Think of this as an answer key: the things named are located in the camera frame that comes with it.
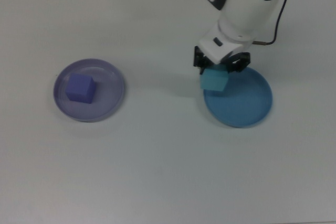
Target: white table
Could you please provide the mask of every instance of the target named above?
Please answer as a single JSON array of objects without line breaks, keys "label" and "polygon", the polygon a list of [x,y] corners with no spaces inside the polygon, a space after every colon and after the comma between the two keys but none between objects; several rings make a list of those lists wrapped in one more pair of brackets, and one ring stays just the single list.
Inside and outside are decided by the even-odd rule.
[{"label": "white table", "polygon": [[[250,129],[203,102],[193,50],[219,15],[206,0],[0,6],[1,224],[336,220],[336,0],[288,0],[277,42],[250,48],[274,92]],[[80,123],[52,88],[90,57],[117,66],[127,92],[112,117]]]}]

